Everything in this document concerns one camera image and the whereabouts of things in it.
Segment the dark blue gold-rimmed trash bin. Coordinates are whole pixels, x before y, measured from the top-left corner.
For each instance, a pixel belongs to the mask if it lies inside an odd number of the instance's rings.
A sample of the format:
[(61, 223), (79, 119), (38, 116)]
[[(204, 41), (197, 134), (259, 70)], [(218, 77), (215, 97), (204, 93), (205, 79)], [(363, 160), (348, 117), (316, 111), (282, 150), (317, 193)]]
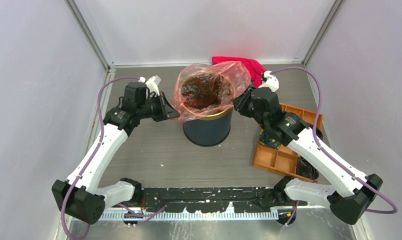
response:
[(213, 147), (221, 144), (231, 131), (233, 109), (221, 111), (200, 119), (182, 124), (183, 133), (193, 144), (201, 147)]

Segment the crumpled magenta cloth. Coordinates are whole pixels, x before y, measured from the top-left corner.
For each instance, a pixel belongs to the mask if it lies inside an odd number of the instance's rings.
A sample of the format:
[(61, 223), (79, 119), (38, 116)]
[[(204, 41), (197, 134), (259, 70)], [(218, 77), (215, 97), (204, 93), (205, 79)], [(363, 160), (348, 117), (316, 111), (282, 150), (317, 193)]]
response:
[(241, 62), (247, 68), (255, 87), (259, 87), (263, 83), (263, 73), (266, 72), (267, 69), (255, 59), (231, 56), (213, 56), (211, 58), (211, 62), (214, 65), (230, 61)]

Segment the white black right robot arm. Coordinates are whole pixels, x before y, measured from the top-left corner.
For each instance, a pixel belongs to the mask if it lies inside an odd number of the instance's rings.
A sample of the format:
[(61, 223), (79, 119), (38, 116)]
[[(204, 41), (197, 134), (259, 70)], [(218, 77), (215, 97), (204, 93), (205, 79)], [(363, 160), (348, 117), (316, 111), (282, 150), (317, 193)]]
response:
[(383, 180), (377, 174), (366, 175), (333, 152), (320, 139), (316, 128), (293, 112), (283, 110), (278, 96), (267, 87), (248, 87), (233, 100), (234, 109), (253, 118), (274, 140), (307, 160), (329, 181), (329, 185), (284, 176), (273, 188), (280, 205), (304, 201), (326, 207), (341, 221), (354, 225), (374, 201)]

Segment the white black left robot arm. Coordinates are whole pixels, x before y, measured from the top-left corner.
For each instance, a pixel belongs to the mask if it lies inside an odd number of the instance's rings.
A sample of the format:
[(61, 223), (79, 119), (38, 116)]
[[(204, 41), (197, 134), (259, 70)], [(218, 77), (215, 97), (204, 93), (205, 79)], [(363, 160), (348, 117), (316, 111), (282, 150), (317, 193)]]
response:
[(129, 82), (120, 104), (106, 113), (98, 137), (77, 168), (66, 180), (53, 183), (51, 190), (59, 210), (93, 225), (107, 208), (123, 202), (137, 207), (143, 199), (141, 183), (125, 177), (100, 188), (101, 177), (141, 120), (161, 122), (178, 116), (154, 77)]

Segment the red translucent trash bag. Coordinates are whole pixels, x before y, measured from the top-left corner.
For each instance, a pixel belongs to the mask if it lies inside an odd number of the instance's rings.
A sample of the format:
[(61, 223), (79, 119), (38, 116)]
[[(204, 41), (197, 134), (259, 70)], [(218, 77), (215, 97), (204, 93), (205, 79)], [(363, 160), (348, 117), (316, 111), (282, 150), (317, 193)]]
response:
[(179, 113), (174, 121), (209, 118), (234, 107), (233, 100), (251, 85), (251, 75), (240, 61), (218, 64), (194, 63), (178, 75), (172, 106)]

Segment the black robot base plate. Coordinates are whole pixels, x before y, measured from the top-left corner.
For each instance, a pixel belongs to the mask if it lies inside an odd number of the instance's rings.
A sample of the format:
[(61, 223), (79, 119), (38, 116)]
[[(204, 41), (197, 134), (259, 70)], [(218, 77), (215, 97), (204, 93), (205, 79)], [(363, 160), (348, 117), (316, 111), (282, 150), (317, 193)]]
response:
[(128, 208), (166, 213), (223, 213), (233, 207), (235, 213), (265, 213), (273, 207), (295, 205), (293, 200), (277, 197), (272, 187), (147, 187), (138, 203), (125, 201)]

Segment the orange wooden organizer tray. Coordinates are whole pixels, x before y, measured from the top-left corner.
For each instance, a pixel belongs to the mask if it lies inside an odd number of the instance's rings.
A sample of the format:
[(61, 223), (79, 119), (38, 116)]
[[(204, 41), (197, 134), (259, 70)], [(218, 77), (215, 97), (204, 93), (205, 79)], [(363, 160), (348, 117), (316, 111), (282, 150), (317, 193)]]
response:
[[(295, 113), (307, 122), (310, 127), (313, 126), (316, 112), (284, 103), (281, 103), (281, 106), (283, 111)], [(320, 140), (324, 138), (322, 122), (323, 115), (320, 113), (316, 124), (316, 134)], [(317, 180), (311, 180), (296, 174), (298, 157), (300, 157), (298, 153), (283, 144), (278, 149), (273, 149), (258, 142), (252, 165), (281, 176), (292, 176), (306, 182), (316, 182)]]

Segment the rolled dark blue patterned tie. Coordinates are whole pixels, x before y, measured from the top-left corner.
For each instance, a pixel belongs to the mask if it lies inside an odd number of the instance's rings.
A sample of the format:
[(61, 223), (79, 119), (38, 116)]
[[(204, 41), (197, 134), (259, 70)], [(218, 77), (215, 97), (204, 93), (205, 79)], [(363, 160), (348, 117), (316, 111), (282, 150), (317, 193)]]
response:
[(282, 145), (279, 141), (273, 139), (269, 134), (267, 134), (263, 129), (260, 131), (259, 143), (272, 149), (278, 149)]

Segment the aluminium frame rail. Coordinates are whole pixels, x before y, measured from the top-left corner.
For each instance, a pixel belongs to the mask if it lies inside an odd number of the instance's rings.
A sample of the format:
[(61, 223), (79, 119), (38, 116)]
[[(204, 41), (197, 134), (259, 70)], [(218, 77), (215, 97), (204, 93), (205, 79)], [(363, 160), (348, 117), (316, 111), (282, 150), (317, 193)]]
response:
[[(294, 202), (283, 191), (265, 187), (172, 187), (136, 190), (126, 207), (142, 208), (148, 213), (222, 214), (227, 210), (235, 214), (279, 214), (294, 208)], [(67, 200), (65, 213), (88, 224), (96, 223), (108, 208), (104, 193), (91, 194), (82, 189), (73, 190)]]

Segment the rolled dark tie front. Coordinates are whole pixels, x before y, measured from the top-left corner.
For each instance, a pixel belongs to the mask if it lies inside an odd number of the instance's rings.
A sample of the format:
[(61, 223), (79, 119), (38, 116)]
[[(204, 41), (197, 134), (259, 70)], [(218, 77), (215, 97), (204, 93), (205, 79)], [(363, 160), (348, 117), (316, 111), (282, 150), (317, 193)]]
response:
[(296, 172), (297, 175), (308, 178), (310, 180), (317, 180), (320, 176), (319, 171), (313, 167), (305, 158), (302, 156), (297, 159)]

